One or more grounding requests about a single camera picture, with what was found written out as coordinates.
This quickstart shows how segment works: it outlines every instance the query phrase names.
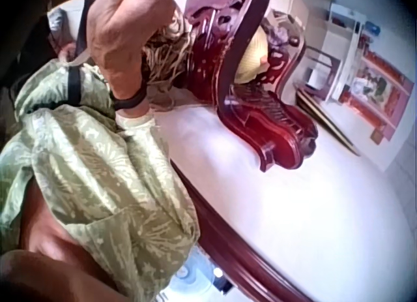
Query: leaf print fabric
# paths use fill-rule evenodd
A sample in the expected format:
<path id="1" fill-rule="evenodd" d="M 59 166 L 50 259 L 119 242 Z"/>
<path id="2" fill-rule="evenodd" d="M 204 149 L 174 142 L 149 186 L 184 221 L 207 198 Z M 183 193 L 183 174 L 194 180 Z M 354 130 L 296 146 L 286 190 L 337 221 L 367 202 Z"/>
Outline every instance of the leaf print fabric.
<path id="1" fill-rule="evenodd" d="M 53 215 L 120 293 L 152 301 L 199 237 L 194 206 L 153 114 L 116 115 L 91 66 L 81 68 L 80 107 L 39 107 L 67 99 L 67 78 L 52 60 L 16 100 L 22 129 L 0 154 L 0 253 L 18 246 L 24 192 L 35 177 Z"/>

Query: dark wood trim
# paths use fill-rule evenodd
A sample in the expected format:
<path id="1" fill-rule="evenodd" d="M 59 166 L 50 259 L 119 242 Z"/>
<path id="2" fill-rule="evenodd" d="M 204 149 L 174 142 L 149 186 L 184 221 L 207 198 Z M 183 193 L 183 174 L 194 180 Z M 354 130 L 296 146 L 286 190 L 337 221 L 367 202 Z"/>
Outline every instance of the dark wood trim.
<path id="1" fill-rule="evenodd" d="M 194 202 L 200 246 L 239 290 L 258 302 L 313 302 L 262 259 L 171 163 Z"/>

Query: hand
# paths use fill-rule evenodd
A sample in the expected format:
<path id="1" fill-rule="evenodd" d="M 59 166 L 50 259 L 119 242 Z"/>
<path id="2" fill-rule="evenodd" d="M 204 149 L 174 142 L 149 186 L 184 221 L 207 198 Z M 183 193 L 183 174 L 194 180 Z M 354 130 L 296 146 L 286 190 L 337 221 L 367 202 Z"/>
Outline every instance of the hand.
<path id="1" fill-rule="evenodd" d="M 90 55 L 117 99 L 128 99 L 141 86 L 142 48 L 171 23 L 173 0 L 96 0 L 87 17 Z"/>

